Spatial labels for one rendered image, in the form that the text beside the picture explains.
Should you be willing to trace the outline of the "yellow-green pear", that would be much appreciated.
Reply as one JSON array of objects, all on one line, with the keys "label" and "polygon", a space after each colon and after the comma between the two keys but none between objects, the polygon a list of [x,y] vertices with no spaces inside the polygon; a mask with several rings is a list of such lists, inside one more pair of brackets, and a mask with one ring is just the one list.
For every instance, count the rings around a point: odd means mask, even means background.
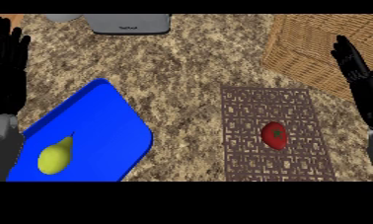
[{"label": "yellow-green pear", "polygon": [[38,169],[43,174],[55,175],[68,166],[71,160],[72,137],[50,145],[40,153]]}]

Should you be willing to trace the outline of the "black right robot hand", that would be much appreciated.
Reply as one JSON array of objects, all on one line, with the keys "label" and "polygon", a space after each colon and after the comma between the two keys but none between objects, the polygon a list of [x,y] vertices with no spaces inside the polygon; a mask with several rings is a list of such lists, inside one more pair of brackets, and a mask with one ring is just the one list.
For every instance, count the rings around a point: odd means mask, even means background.
[{"label": "black right robot hand", "polygon": [[369,127],[373,128],[373,71],[345,36],[336,37],[330,54],[349,85],[360,115]]}]

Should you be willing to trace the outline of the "brown patterned placemat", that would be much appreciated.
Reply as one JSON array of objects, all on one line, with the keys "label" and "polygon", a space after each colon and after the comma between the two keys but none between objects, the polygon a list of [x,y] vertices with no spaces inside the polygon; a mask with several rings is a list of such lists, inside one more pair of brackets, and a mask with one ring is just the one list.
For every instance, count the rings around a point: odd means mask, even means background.
[{"label": "brown patterned placemat", "polygon": [[333,182],[310,91],[221,88],[226,178],[233,182]]}]

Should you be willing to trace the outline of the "red tomato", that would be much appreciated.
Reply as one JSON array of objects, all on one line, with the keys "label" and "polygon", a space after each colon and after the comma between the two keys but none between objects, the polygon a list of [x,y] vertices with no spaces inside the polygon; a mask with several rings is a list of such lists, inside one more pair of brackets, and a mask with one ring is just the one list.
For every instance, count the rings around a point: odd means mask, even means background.
[{"label": "red tomato", "polygon": [[286,128],[271,121],[261,130],[261,138],[264,143],[276,150],[282,150],[287,145]]}]

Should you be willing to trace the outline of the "blue cutting board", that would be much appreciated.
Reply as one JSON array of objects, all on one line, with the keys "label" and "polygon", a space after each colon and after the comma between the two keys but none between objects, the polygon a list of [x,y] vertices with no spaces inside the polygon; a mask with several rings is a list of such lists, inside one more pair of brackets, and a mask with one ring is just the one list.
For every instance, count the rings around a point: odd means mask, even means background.
[{"label": "blue cutting board", "polygon": [[[93,80],[24,131],[10,182],[118,182],[147,154],[152,131],[103,78]],[[38,169],[41,151],[72,138],[71,161],[53,175]]]}]

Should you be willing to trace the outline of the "wicker basket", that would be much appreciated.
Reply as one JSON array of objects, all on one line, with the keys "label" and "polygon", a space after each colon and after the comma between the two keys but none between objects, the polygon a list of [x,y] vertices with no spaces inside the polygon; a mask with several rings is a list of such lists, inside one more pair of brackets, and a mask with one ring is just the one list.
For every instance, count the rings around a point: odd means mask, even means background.
[{"label": "wicker basket", "polygon": [[338,35],[348,37],[373,70],[373,14],[279,14],[262,66],[351,101],[349,87],[330,55]]}]

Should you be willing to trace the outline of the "pale grey round object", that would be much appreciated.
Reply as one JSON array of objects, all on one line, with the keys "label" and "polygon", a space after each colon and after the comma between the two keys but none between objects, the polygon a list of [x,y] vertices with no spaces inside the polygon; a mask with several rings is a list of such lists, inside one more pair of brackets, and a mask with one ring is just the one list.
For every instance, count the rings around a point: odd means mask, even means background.
[{"label": "pale grey round object", "polygon": [[80,14],[47,14],[47,19],[53,22],[63,23],[80,17]]}]

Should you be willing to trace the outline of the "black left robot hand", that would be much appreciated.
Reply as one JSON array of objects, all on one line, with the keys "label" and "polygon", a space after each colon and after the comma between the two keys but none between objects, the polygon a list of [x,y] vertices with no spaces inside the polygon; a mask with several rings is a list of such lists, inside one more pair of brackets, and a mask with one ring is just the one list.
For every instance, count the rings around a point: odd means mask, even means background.
[{"label": "black left robot hand", "polygon": [[0,114],[18,114],[27,102],[27,62],[31,37],[0,17]]}]

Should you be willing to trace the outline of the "grey appliance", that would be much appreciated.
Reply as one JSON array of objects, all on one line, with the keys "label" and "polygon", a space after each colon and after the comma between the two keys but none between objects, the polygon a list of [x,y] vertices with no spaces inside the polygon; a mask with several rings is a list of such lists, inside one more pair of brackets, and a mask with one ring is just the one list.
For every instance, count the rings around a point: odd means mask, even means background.
[{"label": "grey appliance", "polygon": [[84,14],[100,35],[159,35],[171,30],[170,14]]}]

